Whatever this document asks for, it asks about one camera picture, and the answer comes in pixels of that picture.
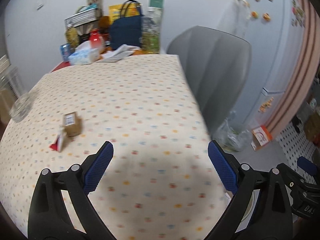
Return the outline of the red white wrapper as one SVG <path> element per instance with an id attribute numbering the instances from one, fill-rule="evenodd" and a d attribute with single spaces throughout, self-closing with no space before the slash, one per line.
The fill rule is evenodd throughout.
<path id="1" fill-rule="evenodd" d="M 59 132 L 55 141 L 49 146 L 49 148 L 56 152 L 62 152 L 65 140 L 67 139 L 67 132 L 64 126 L 59 127 Z"/>

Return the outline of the small brown cardboard box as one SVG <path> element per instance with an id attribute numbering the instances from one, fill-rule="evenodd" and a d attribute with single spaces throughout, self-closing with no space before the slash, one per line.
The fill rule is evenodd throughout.
<path id="1" fill-rule="evenodd" d="M 67 137 L 75 137 L 81 134 L 82 121 L 76 112 L 64 114 L 62 120 Z"/>

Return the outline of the clear plastic bag on floor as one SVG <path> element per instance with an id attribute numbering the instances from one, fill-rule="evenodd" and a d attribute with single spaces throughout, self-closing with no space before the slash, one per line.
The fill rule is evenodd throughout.
<path id="1" fill-rule="evenodd" d="M 235 120 L 236 112 L 231 111 L 214 134 L 221 148 L 230 152 L 241 152 L 252 142 L 248 127 Z"/>

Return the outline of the orange white box on floor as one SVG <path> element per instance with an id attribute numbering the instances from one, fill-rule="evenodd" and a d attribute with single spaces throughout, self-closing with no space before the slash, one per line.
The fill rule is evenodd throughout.
<path id="1" fill-rule="evenodd" d="M 272 141 L 273 137 L 265 126 L 259 126 L 252 130 L 253 139 L 251 146 L 257 151 Z"/>

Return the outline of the pink curtain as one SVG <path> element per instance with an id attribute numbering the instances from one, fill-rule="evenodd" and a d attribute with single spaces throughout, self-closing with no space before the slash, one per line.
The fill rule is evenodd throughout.
<path id="1" fill-rule="evenodd" d="M 298 2 L 305 14 L 303 42 L 287 90 L 266 123 L 266 128 L 274 138 L 280 135 L 298 112 L 319 66 L 319 14 L 312 0 L 298 0 Z"/>

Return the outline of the large clear water jug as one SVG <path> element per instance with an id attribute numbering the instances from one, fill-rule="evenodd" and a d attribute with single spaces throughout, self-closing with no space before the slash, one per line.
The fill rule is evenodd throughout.
<path id="1" fill-rule="evenodd" d="M 11 65 L 7 55 L 1 57 L 1 123 L 21 122 L 33 106 L 31 95 L 22 84 L 17 67 Z"/>

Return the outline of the grey upholstered chair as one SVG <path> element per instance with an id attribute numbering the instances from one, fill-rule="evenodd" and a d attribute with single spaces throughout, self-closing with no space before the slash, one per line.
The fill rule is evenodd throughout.
<path id="1" fill-rule="evenodd" d="M 179 57 L 188 86 L 213 137 L 245 86 L 252 46 L 232 34 L 194 26 L 171 41 L 167 54 Z"/>

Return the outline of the blue tissue box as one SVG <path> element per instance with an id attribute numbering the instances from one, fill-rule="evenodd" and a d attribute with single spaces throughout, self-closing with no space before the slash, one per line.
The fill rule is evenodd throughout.
<path id="1" fill-rule="evenodd" d="M 70 65 L 92 64 L 100 59 L 100 54 L 105 50 L 103 46 L 95 47 L 91 41 L 86 41 L 76 47 L 75 52 L 69 57 Z"/>

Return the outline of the white cloth on table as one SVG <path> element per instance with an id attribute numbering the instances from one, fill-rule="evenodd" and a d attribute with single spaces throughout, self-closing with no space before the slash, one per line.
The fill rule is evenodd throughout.
<path id="1" fill-rule="evenodd" d="M 117 62 L 133 55 L 135 51 L 140 50 L 140 47 L 123 44 L 114 51 L 108 51 L 104 54 L 101 54 L 101 59 L 99 60 L 99 62 Z"/>

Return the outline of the blue soda can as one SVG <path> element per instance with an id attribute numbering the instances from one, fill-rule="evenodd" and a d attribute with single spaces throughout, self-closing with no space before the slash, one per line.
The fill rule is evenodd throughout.
<path id="1" fill-rule="evenodd" d="M 60 46 L 60 52 L 63 59 L 63 62 L 69 61 L 69 56 L 71 55 L 71 46 L 69 43 L 62 44 Z"/>

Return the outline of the red white bottle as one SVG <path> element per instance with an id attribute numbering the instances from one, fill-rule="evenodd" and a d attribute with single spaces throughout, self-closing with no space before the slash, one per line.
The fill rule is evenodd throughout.
<path id="1" fill-rule="evenodd" d="M 90 32 L 89 41 L 91 44 L 91 48 L 98 49 L 100 53 L 105 49 L 105 41 L 103 37 L 100 35 L 98 29 L 93 29 Z"/>

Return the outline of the glass jar with pickles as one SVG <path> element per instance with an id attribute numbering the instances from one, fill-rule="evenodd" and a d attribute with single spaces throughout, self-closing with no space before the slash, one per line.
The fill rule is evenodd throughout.
<path id="1" fill-rule="evenodd" d="M 71 24 L 67 23 L 67 29 L 65 32 L 66 40 L 75 49 L 79 45 L 79 35 L 76 28 Z"/>

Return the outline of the navy lunch bag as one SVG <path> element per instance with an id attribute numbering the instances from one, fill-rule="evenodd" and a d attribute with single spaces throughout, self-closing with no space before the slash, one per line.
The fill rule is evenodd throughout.
<path id="1" fill-rule="evenodd" d="M 124 3 L 127 2 L 139 3 L 136 0 L 127 0 Z M 123 44 L 141 47 L 143 13 L 141 8 L 138 11 L 139 15 L 137 16 L 121 17 L 111 24 L 109 35 L 110 46 L 113 50 L 118 49 Z"/>

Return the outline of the plastic bottle with green contents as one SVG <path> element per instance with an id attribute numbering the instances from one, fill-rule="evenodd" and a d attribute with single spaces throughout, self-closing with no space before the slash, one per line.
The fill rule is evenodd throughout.
<path id="1" fill-rule="evenodd" d="M 142 17 L 142 49 L 149 54 L 160 53 L 161 20 L 162 11 L 156 7 L 148 7 Z"/>

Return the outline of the yellow snack bag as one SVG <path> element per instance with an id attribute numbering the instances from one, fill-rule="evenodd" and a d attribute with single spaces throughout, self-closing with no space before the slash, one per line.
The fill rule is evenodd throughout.
<path id="1" fill-rule="evenodd" d="M 127 2 L 124 4 L 111 5 L 108 7 L 109 20 L 112 24 L 121 17 L 132 17 L 139 15 L 140 4 L 135 2 Z"/>

